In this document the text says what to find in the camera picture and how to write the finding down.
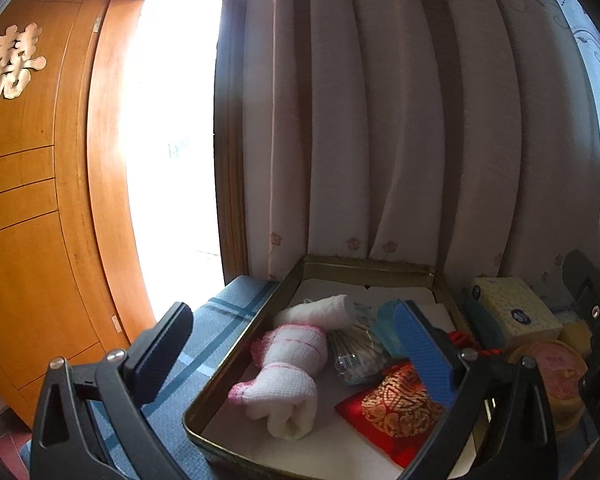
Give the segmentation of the yellow sponge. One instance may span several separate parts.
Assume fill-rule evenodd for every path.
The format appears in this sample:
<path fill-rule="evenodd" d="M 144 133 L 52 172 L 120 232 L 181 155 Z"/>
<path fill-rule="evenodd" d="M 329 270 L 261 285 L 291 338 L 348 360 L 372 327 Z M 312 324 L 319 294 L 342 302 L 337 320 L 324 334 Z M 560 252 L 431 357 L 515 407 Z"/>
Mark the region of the yellow sponge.
<path fill-rule="evenodd" d="M 559 340 L 585 359 L 592 352 L 591 337 L 592 333 L 588 324 L 584 321 L 576 321 L 565 323 L 562 326 Z"/>

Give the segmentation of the red gold embroidered pouch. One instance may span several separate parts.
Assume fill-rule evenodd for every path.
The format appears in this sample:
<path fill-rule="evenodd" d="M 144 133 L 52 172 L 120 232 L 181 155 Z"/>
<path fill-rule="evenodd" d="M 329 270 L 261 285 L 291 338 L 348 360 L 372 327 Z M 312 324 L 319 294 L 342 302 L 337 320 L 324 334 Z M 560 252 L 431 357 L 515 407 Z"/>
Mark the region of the red gold embroidered pouch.
<path fill-rule="evenodd" d="M 410 466 L 446 412 L 430 398 L 409 360 L 388 368 L 377 386 L 349 396 L 335 410 L 403 469 Z"/>

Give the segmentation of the cotton swab bag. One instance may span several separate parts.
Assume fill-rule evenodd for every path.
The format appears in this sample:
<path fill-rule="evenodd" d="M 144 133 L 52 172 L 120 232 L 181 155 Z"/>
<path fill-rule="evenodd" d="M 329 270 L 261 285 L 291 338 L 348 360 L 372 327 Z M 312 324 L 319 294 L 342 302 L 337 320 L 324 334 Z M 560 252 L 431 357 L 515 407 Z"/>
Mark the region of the cotton swab bag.
<path fill-rule="evenodd" d="M 362 325 L 333 330 L 327 342 L 337 376 L 347 386 L 370 384 L 392 364 L 385 347 Z"/>

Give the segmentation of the pink trimmed white towel roll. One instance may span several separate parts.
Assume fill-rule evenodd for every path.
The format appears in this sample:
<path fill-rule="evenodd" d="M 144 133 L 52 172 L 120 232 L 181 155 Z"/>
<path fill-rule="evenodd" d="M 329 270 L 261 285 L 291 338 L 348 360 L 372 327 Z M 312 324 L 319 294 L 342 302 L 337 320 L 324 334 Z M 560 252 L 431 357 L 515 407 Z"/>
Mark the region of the pink trimmed white towel roll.
<path fill-rule="evenodd" d="M 315 376 L 328 357 L 324 330 L 286 324 L 265 333 L 251 346 L 256 378 L 238 382 L 227 401 L 241 406 L 251 420 L 263 419 L 277 439 L 299 440 L 313 428 L 318 393 Z"/>

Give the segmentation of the teal cloth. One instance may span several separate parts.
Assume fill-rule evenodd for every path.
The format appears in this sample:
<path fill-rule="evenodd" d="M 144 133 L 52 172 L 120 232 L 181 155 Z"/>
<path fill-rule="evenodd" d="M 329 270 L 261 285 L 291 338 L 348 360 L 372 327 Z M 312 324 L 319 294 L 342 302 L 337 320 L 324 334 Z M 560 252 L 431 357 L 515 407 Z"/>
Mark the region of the teal cloth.
<path fill-rule="evenodd" d="M 370 330 L 394 360 L 406 358 L 393 322 L 394 311 L 400 303 L 400 299 L 393 299 L 382 304 L 377 309 L 375 321 L 370 326 Z"/>

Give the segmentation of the yellow round tin lid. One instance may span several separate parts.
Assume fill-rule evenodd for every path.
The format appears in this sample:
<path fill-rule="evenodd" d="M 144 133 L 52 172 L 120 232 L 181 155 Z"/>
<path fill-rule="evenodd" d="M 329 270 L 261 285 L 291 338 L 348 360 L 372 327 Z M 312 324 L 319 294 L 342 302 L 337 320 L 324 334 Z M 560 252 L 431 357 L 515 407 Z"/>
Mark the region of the yellow round tin lid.
<path fill-rule="evenodd" d="M 573 348 L 555 339 L 525 344 L 515 349 L 507 361 L 516 363 L 523 356 L 531 356 L 538 364 L 556 434 L 568 434 L 584 412 L 579 389 L 580 379 L 588 371 L 584 359 Z"/>

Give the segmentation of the yellow patterned tissue box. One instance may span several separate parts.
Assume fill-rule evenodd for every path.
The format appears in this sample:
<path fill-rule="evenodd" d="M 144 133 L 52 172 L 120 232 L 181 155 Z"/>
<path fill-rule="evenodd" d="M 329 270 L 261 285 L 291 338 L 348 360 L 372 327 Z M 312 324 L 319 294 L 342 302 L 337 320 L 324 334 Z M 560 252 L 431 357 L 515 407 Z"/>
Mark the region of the yellow patterned tissue box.
<path fill-rule="evenodd" d="M 466 311 L 491 349 L 513 350 L 562 332 L 562 323 L 520 278 L 475 278 Z"/>

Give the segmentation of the wooden door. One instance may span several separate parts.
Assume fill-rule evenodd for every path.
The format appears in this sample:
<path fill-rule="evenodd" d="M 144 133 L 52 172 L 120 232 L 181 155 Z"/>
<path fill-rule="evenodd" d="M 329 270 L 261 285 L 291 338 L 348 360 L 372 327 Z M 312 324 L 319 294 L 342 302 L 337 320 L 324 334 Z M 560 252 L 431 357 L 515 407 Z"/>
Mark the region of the wooden door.
<path fill-rule="evenodd" d="M 48 361 L 126 348 L 154 326 L 119 148 L 123 61 L 145 0 L 4 0 L 42 70 L 0 99 L 0 397 L 34 419 Z"/>

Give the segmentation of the floral beige curtain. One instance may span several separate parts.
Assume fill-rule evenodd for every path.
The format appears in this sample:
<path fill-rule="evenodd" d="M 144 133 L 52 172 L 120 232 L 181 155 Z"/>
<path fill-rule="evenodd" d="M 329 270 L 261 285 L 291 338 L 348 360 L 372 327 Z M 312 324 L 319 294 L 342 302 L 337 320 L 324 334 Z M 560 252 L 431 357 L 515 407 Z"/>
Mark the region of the floral beige curtain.
<path fill-rule="evenodd" d="M 224 276 L 306 255 L 431 266 L 549 306 L 600 270 L 600 0 L 222 0 Z"/>

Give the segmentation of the white character door ornament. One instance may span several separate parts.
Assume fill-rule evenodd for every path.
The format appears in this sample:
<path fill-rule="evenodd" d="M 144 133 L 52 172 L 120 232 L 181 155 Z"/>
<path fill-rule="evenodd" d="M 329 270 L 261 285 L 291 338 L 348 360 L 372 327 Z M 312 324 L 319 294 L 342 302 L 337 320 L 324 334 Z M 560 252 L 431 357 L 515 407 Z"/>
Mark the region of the white character door ornament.
<path fill-rule="evenodd" d="M 18 98 L 31 81 L 31 73 L 44 70 L 46 58 L 35 55 L 42 31 L 32 22 L 23 30 L 10 25 L 0 35 L 0 98 Z"/>

